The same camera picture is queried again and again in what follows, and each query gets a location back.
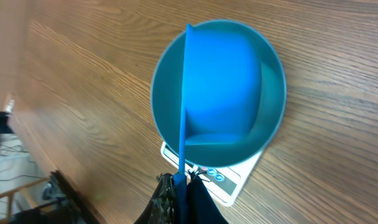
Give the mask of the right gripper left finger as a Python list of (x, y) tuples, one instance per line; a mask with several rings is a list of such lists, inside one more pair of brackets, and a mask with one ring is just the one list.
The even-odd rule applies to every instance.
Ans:
[(176, 191), (172, 174), (157, 176), (158, 186), (135, 224), (174, 224)]

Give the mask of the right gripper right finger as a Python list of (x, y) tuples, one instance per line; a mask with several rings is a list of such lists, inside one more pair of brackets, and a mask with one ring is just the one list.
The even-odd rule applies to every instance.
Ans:
[(203, 180), (195, 172), (190, 172), (187, 185), (188, 222), (192, 224), (228, 224), (222, 216)]

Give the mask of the blue plastic measuring scoop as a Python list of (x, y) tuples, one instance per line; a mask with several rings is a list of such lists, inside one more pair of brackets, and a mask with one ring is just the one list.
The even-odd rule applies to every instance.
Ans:
[(230, 145), (251, 131), (259, 107), (260, 63), (242, 34), (187, 25), (182, 73), (177, 215), (187, 221), (185, 146)]

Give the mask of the white digital kitchen scale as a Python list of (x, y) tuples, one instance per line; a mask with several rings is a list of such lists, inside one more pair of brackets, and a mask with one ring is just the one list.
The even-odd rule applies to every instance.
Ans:
[(230, 207), (234, 204), (263, 152), (261, 150), (250, 159), (235, 166), (216, 169), (200, 167), (187, 162), (185, 164), (185, 173), (190, 178), (188, 171), (196, 172), (203, 179), (203, 183), (211, 197), (221, 205)]

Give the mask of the blue metal bowl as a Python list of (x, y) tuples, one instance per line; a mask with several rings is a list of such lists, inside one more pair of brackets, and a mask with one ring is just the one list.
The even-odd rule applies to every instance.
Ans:
[[(271, 43), (257, 30), (237, 21), (211, 20), (196, 25), (199, 29), (242, 34), (251, 41), (260, 63), (259, 107), (250, 133), (236, 144), (185, 146), (185, 159), (205, 167), (239, 164), (264, 149), (276, 135), (284, 116), (287, 82), (283, 65)], [(182, 73), (186, 29), (160, 56), (150, 89), (152, 114), (157, 130), (169, 148), (179, 152)]]

